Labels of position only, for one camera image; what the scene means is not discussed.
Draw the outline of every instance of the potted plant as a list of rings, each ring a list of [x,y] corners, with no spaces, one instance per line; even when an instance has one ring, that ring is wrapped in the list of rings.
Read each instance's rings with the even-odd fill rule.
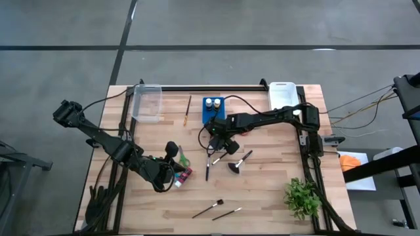
[[[312,193],[313,183],[304,183],[298,178],[292,178],[285,190],[285,204],[294,212],[294,217],[305,220],[305,216],[318,217],[320,198]]]

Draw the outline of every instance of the wooden table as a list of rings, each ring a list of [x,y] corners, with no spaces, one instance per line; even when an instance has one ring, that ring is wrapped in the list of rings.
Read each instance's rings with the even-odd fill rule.
[[[126,86],[111,86],[108,96],[125,90]],[[320,109],[326,110],[320,85],[304,85],[306,100]],[[174,141],[181,145],[184,154],[191,161],[194,170],[187,181],[177,189],[175,186],[167,193],[156,193],[149,182],[139,175],[129,172],[125,200],[121,217],[120,233],[135,234],[209,234],[209,233],[313,233],[310,218],[305,221],[294,219],[284,204],[284,187],[291,178],[303,178],[301,156],[295,128],[289,124],[269,125],[256,128],[246,136],[235,136],[240,149],[233,155],[211,167],[209,181],[205,181],[207,156],[197,141],[201,122],[201,103],[204,96],[228,96],[236,94],[245,98],[259,111],[268,110],[267,92],[164,92],[163,109],[158,123],[137,123],[135,141],[144,149],[145,155],[165,156],[165,145]],[[187,125],[183,126],[189,95],[192,95]],[[100,126],[117,128],[121,119],[124,96],[107,100]],[[226,101],[226,112],[254,113],[245,103],[236,98]],[[327,115],[320,115],[320,135],[332,134]],[[129,128],[131,114],[127,116]],[[201,134],[205,144],[209,134]],[[326,150],[335,151],[332,147]],[[249,150],[252,155],[241,166],[239,176],[231,174],[227,162],[236,162]],[[80,229],[89,202],[89,186],[95,184],[107,155],[102,149],[93,153],[83,199],[75,229]],[[334,153],[326,153],[321,158],[327,198],[337,213],[352,228],[356,228],[348,199],[343,173]],[[107,186],[111,165],[108,164],[100,184]],[[193,215],[211,206],[216,200],[224,204],[217,206],[201,216]],[[108,227],[114,222],[112,207]],[[239,212],[220,220],[211,219],[230,210],[242,207]],[[321,228],[325,229],[320,213]]]

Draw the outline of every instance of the metal stand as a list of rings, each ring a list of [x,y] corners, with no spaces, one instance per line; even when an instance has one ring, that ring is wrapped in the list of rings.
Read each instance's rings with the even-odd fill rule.
[[[343,176],[346,183],[355,180],[361,180],[362,178],[370,177],[388,170],[395,170],[401,167],[406,167],[412,163],[420,163],[419,155],[419,146],[409,147],[398,153],[345,171],[343,172]],[[417,188],[420,188],[420,182],[416,182],[415,185]]]
[[[3,144],[0,144],[0,156],[10,160],[1,162],[0,172],[8,172],[11,186],[9,199],[0,218],[0,235],[10,235],[11,223],[16,211],[17,202],[23,193],[32,167],[41,167],[42,170],[50,170],[53,163],[48,163],[26,154],[19,154]],[[16,170],[13,172],[19,172],[19,176],[11,174],[11,169]]]

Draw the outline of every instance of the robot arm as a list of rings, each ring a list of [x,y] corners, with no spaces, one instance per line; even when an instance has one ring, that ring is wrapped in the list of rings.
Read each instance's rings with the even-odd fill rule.
[[[302,111],[302,122],[293,114],[294,111]],[[256,127],[276,123],[289,123],[294,127],[308,132],[306,143],[308,152],[311,155],[321,157],[323,155],[322,139],[318,135],[320,129],[320,115],[318,108],[311,104],[303,103],[296,106],[286,106],[282,109],[275,109],[256,114],[236,113],[228,115],[226,119],[210,119],[204,124],[205,129],[210,133],[212,139],[210,146],[216,150],[225,148],[229,154],[235,153],[239,144],[231,137],[235,134],[249,132]]]
[[[54,120],[63,127],[78,128],[87,136],[98,142],[104,151],[123,167],[136,172],[146,181],[153,184],[155,191],[162,191],[163,184],[171,181],[176,172],[183,172],[185,168],[174,162],[173,157],[178,153],[174,142],[168,142],[164,159],[143,156],[144,150],[130,140],[122,140],[110,136],[85,118],[82,107],[77,102],[64,100],[53,113]]]

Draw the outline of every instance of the clear plastic container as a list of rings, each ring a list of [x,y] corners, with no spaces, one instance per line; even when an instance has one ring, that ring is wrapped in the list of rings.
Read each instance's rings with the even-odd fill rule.
[[[162,110],[162,88],[160,85],[137,85],[134,89],[133,112],[131,116],[138,122],[159,121]]]

